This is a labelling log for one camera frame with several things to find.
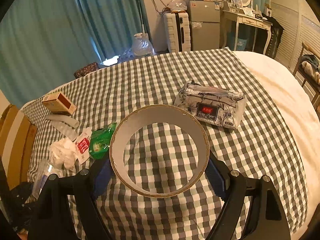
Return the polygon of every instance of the mini refrigerator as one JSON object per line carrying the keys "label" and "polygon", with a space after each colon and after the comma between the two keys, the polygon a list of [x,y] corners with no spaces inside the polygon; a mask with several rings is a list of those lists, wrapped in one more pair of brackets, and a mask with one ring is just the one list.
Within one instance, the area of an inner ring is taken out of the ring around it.
{"label": "mini refrigerator", "polygon": [[220,43],[220,7],[209,1],[188,3],[191,50],[218,49]]}

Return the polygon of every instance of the cardboard box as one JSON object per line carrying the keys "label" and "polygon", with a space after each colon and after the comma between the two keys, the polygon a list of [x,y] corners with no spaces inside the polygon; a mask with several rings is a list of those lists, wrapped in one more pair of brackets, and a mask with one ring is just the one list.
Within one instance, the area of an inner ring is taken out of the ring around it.
{"label": "cardboard box", "polygon": [[62,92],[44,96],[42,104],[53,114],[73,115],[76,110],[76,106]]}
{"label": "cardboard box", "polygon": [[27,181],[37,128],[14,105],[6,108],[0,120],[0,157],[11,190]]}

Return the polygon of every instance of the tape roll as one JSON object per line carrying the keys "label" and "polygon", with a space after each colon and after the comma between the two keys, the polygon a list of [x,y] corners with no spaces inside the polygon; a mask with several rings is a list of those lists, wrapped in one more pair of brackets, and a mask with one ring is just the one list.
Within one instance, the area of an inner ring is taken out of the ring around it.
{"label": "tape roll", "polygon": [[[138,187],[124,168],[124,149],[130,137],[140,128],[157,122],[174,124],[188,133],[196,144],[198,164],[190,181],[169,193],[152,193]],[[136,193],[154,198],[172,197],[192,187],[202,176],[209,161],[209,141],[201,124],[188,112],[168,105],[152,105],[137,109],[125,117],[116,128],[110,143],[110,162],[116,176]]]}

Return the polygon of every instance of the green plastic packet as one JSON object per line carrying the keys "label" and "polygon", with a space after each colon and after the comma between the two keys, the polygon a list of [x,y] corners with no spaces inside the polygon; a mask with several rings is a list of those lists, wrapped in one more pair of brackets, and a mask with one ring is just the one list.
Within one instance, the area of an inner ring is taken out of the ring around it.
{"label": "green plastic packet", "polygon": [[89,145],[89,154],[95,160],[101,159],[109,150],[111,137],[116,130],[116,122],[112,122],[107,128],[92,132]]}

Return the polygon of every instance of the white bed sheet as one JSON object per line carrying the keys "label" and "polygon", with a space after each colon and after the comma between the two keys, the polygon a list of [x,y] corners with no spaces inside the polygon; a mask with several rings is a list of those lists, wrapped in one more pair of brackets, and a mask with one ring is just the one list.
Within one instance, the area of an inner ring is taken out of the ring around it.
{"label": "white bed sheet", "polygon": [[236,51],[237,57],[259,80],[278,107],[297,144],[307,179],[306,222],[291,235],[298,240],[320,203],[320,122],[308,95],[291,72],[277,61],[254,52]]}

